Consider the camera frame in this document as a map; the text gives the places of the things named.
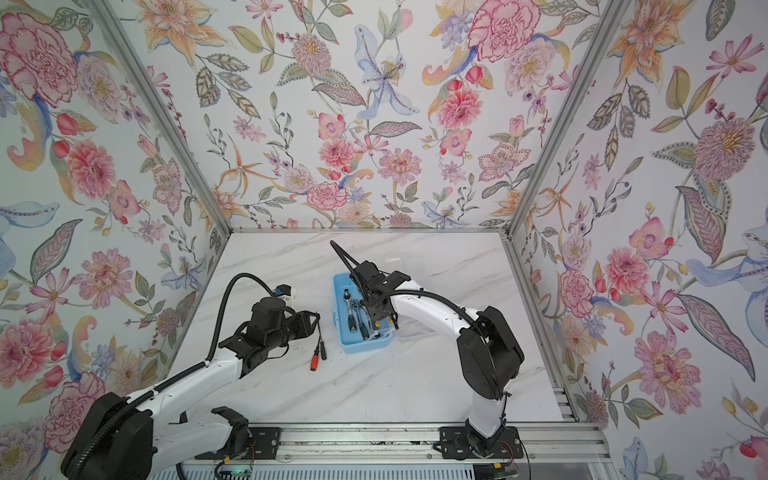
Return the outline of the green handled ratchet wrench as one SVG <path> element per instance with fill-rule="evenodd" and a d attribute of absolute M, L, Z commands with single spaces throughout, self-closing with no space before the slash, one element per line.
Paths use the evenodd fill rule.
<path fill-rule="evenodd" d="M 357 321 L 356 321 L 355 312 L 354 312 L 354 308 L 353 308 L 353 298 L 352 298 L 352 295 L 351 295 L 351 293 L 350 293 L 350 291 L 348 289 L 344 290 L 343 299 L 345 301 L 346 309 L 347 309 L 347 325 L 348 325 L 348 329 L 349 329 L 349 331 L 351 333 L 355 333 L 355 332 L 358 331 L 358 329 L 357 329 Z"/>

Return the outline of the blue plastic tool box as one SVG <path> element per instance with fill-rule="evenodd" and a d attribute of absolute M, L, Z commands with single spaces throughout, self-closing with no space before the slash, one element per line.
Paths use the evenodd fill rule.
<path fill-rule="evenodd" d="M 362 294 L 348 275 L 333 277 L 332 293 L 338 342 L 346 354 L 365 353 L 389 345 L 393 325 L 369 317 Z"/>

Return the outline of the red handled screwdriver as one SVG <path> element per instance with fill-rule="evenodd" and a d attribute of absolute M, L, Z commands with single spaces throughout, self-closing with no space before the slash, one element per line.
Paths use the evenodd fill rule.
<path fill-rule="evenodd" d="M 318 344 L 316 345 L 316 347 L 314 349 L 313 356 L 312 356 L 312 359 L 311 359 L 310 371 L 314 372 L 318 368 L 318 363 L 319 363 L 319 359 L 320 359 L 320 350 L 321 350 L 320 349 L 320 343 L 318 342 Z"/>

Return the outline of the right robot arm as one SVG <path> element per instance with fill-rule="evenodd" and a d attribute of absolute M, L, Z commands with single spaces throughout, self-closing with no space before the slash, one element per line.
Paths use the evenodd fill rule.
<path fill-rule="evenodd" d="M 398 328 L 405 317 L 455 341 L 462 377 L 473 391 L 467 441 L 486 456 L 506 426 L 506 387 L 525 361 L 503 313 L 492 306 L 462 307 L 424 289 L 410 276 L 400 271 L 385 273 L 370 261 L 351 266 L 349 275 L 371 321 Z"/>

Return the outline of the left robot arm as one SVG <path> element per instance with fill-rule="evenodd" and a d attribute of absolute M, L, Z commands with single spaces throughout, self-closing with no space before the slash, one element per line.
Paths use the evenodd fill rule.
<path fill-rule="evenodd" d="M 200 455 L 234 458 L 253 441 L 249 420 L 231 407 L 192 409 L 273 359 L 273 350 L 310 337 L 319 314 L 266 297 L 250 320 L 180 373 L 127 396 L 108 393 L 90 407 L 61 465 L 68 479 L 147 479 Z"/>

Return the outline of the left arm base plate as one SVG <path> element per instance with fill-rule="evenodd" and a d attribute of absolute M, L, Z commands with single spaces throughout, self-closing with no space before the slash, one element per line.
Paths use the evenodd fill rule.
<path fill-rule="evenodd" d="M 282 429 L 279 427 L 248 427 L 230 435 L 224 446 L 214 452 L 194 457 L 195 460 L 233 460 L 243 454 L 250 460 L 275 460 Z"/>

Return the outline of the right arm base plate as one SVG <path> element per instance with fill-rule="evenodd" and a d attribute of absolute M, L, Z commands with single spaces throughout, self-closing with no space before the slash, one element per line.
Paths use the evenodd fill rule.
<path fill-rule="evenodd" d="M 448 460 L 492 460 L 522 459 L 525 456 L 518 430 L 503 426 L 489 438 L 483 437 L 469 425 L 459 427 L 443 426 L 438 430 L 439 438 L 432 447 L 443 459 Z"/>

